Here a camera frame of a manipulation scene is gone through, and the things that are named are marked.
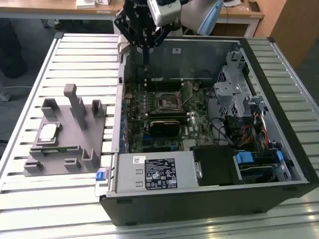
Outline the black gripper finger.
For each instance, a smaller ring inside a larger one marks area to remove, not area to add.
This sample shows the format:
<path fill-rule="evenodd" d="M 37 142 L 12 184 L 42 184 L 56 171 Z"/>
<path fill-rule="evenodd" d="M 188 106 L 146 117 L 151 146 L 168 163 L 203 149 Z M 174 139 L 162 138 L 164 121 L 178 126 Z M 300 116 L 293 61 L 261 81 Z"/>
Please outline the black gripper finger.
<path fill-rule="evenodd" d="M 143 64 L 147 63 L 147 46 L 143 35 L 142 14 L 138 11 L 126 14 L 124 10 L 119 12 L 114 23 L 120 33 L 128 40 L 132 46 L 142 50 Z"/>
<path fill-rule="evenodd" d="M 153 32 L 154 28 L 148 27 L 146 29 L 146 64 L 150 62 L 150 50 L 158 47 L 172 31 L 172 24 L 166 24 Z"/>

